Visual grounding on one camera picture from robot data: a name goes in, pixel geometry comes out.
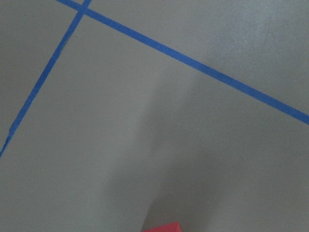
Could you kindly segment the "red block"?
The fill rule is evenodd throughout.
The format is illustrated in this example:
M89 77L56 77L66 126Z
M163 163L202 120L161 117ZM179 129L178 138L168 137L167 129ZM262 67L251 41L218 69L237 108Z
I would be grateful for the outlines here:
M173 222L155 228L143 230L142 232L182 232L182 229L179 222Z

